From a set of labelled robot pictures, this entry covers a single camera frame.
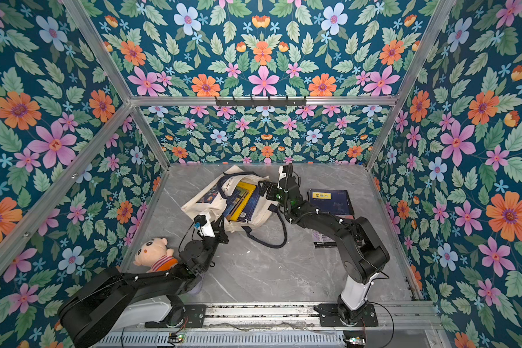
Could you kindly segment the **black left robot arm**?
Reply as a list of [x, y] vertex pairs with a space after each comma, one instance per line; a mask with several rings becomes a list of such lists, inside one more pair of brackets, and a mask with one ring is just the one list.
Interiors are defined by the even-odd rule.
[[95, 345], [131, 304], [160, 296], [179, 302], [214, 265], [219, 244], [229, 242], [222, 218], [211, 226], [214, 236], [190, 241], [179, 255], [181, 262], [169, 271], [122, 273], [115, 267], [107, 268], [66, 300], [58, 316], [74, 346]]

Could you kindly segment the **navy book yellow label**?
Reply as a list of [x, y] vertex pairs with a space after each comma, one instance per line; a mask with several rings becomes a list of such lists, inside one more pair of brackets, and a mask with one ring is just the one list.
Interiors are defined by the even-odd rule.
[[352, 203], [346, 190], [314, 189], [308, 191], [308, 201], [333, 215], [353, 219], [355, 216]]

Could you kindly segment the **cream canvas tote bag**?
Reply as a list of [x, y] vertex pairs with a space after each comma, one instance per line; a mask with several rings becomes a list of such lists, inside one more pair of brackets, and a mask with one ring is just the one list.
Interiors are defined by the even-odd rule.
[[[188, 201], [181, 210], [193, 220], [196, 215], [208, 212], [213, 217], [213, 223], [217, 219], [224, 220], [224, 228], [227, 232], [244, 232], [246, 237], [262, 246], [281, 249], [288, 242], [286, 223], [282, 214], [272, 211], [270, 202], [260, 196], [258, 183], [264, 180], [270, 181], [269, 178], [262, 177], [254, 171], [244, 171], [235, 165], [214, 179], [210, 185]], [[235, 188], [240, 182], [253, 184], [257, 188], [240, 218], [237, 221], [230, 221], [228, 219], [229, 213], [233, 204], [238, 201]], [[278, 244], [271, 244], [253, 235], [253, 230], [264, 225], [272, 216], [276, 216], [282, 225], [284, 238]]]

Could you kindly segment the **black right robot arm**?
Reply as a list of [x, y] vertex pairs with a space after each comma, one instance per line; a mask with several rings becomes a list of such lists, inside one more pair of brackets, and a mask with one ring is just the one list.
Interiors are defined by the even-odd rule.
[[293, 165], [284, 165], [279, 168], [277, 182], [260, 182], [260, 195], [276, 201], [270, 210], [282, 224], [314, 230], [336, 243], [348, 278], [334, 314], [343, 324], [352, 326], [363, 317], [374, 282], [380, 276], [388, 278], [384, 268], [390, 261], [389, 253], [367, 218], [352, 220], [316, 207], [303, 198], [300, 182]]

